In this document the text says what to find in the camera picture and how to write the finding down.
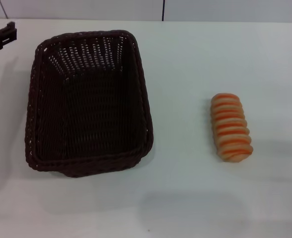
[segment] toy bread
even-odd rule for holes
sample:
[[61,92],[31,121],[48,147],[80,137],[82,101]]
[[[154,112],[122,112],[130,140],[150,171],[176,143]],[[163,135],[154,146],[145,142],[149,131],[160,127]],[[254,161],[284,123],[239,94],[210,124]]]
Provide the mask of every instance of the toy bread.
[[225,162],[241,162],[253,152],[240,99],[219,93],[211,99],[212,129],[218,155]]

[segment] basket rim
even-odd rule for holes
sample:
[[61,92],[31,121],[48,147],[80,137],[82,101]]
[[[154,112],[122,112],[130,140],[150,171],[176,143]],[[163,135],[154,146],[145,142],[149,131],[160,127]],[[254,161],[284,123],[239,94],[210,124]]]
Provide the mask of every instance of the basket rim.
[[[137,41],[135,37],[128,31],[126,30],[111,30],[111,31],[91,31],[91,32],[76,32],[76,33],[64,33],[58,36],[54,36],[51,39],[43,41],[36,49],[36,54],[40,54],[34,62],[34,66],[32,67],[32,72],[31,75],[35,75],[36,77],[34,80],[36,80],[37,88],[39,88],[39,73],[35,73],[36,70],[40,71],[41,68],[41,59],[43,54],[48,53],[50,51],[51,47],[54,47],[55,43],[63,43],[67,42],[69,40],[73,39],[88,39],[91,37],[104,37],[104,36],[126,36],[128,40],[130,41],[130,46],[133,48],[134,54],[134,61],[136,62],[136,74],[138,76],[138,81],[139,81],[139,92],[140,92],[140,97],[141,97],[141,106],[143,108],[143,121],[145,122],[146,125],[146,139],[138,145],[136,148],[120,153],[108,153],[108,154],[103,154],[103,155],[97,155],[97,156],[87,156],[87,157],[74,157],[66,160],[48,160],[48,161],[43,161],[39,158],[37,155],[37,146],[36,146],[36,121],[37,121],[37,116],[34,116],[34,123],[32,125],[32,131],[33,133],[31,134],[32,140],[34,141],[34,146],[31,147],[30,152],[31,158],[29,158],[28,162],[32,163],[33,166],[46,166],[46,167],[52,167],[52,164],[54,163],[60,163],[60,164],[82,164],[82,163],[89,163],[90,161],[94,159],[99,159],[99,158],[105,158],[105,159],[111,159],[111,158],[119,158],[119,157],[127,157],[127,156],[132,156],[134,154],[141,153],[143,150],[145,156],[149,150],[152,147],[153,144],[153,128],[152,128],[152,121],[151,121],[151,116],[150,116],[150,108],[149,108],[149,102],[147,98],[147,90],[146,90],[146,83],[145,83],[145,77],[144,77],[144,70],[142,68],[142,62],[141,62],[141,56],[138,48]],[[39,90],[34,91],[35,94],[35,100],[34,100],[34,114],[37,112],[38,108],[38,94]]]

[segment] woven texture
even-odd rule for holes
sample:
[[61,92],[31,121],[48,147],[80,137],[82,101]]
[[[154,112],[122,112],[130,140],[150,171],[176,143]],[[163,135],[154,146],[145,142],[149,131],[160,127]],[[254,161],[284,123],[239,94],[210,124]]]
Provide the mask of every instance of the woven texture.
[[151,150],[146,84],[132,34],[68,33],[38,46],[25,144],[30,167],[69,177],[125,170]]

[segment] white table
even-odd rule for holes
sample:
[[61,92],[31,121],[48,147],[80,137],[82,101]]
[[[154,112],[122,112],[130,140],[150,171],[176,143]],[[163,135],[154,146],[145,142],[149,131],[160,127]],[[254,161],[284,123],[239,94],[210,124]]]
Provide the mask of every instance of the white table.
[[[0,28],[8,20],[0,20]],[[0,238],[292,238],[292,24],[16,20],[0,51]],[[154,146],[133,169],[32,170],[24,130],[38,44],[125,29],[145,70]],[[209,101],[242,101],[254,153],[221,163]]]

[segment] wicker basket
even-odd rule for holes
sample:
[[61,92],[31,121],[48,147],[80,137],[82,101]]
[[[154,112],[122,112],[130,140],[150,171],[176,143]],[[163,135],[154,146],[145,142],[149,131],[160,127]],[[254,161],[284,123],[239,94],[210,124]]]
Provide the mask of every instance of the wicker basket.
[[136,39],[127,31],[68,33],[36,50],[26,161],[82,177],[134,167],[153,144]]

